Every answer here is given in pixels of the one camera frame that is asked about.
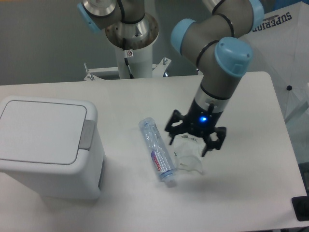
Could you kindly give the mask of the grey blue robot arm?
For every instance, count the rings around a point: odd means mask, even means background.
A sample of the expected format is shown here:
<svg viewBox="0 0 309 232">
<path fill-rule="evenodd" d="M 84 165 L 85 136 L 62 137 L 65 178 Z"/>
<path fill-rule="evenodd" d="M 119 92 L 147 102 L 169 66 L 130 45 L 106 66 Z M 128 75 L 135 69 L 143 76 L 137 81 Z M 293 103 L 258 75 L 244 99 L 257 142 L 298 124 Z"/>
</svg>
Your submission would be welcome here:
<svg viewBox="0 0 309 232">
<path fill-rule="evenodd" d="M 171 44 L 203 74 L 203 79 L 186 115 L 175 110 L 166 125 L 171 139 L 188 133 L 202 138 L 203 152 L 219 150 L 225 127 L 216 123 L 232 97 L 253 57 L 241 36 L 259 26 L 266 10 L 262 0 L 207 0 L 211 17 L 201 23 L 181 20 L 171 33 Z M 138 50 L 152 45 L 158 25 L 145 12 L 142 0 L 83 0 L 77 5 L 92 31 L 104 30 L 120 50 L 118 69 L 123 79 L 149 77 L 152 65 L 133 61 Z"/>
</svg>

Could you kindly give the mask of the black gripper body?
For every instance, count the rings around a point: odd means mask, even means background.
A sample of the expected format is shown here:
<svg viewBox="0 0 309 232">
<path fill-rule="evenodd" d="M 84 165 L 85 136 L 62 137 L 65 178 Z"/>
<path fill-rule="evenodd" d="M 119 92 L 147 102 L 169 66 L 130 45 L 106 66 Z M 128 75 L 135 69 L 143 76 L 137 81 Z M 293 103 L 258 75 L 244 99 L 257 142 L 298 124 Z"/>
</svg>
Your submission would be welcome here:
<svg viewBox="0 0 309 232">
<path fill-rule="evenodd" d="M 211 111 L 200 107 L 195 100 L 185 116 L 184 129 L 182 134 L 188 133 L 195 137 L 204 138 L 210 134 L 216 133 L 218 137 L 224 134 L 223 127 L 216 127 L 216 124 L 223 112 L 215 112 L 211 103 Z"/>
</svg>

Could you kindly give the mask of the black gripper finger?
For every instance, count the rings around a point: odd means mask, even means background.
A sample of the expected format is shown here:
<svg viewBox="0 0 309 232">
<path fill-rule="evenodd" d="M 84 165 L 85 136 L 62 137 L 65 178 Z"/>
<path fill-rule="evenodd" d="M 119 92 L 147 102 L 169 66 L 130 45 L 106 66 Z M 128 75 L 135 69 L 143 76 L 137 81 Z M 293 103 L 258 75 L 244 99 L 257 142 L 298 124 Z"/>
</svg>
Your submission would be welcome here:
<svg viewBox="0 0 309 232">
<path fill-rule="evenodd" d="M 204 157 L 208 151 L 212 151 L 214 149 L 220 150 L 222 144 L 226 137 L 227 128 L 226 127 L 214 127 L 210 131 L 208 131 L 205 135 L 202 136 L 205 146 L 202 150 L 201 156 Z M 212 140 L 211 134 L 215 133 L 217 139 Z"/>
<path fill-rule="evenodd" d="M 183 116 L 178 110 L 174 110 L 167 122 L 165 131 L 169 133 L 169 145 L 172 145 L 177 135 L 187 133 L 187 117 Z"/>
</svg>

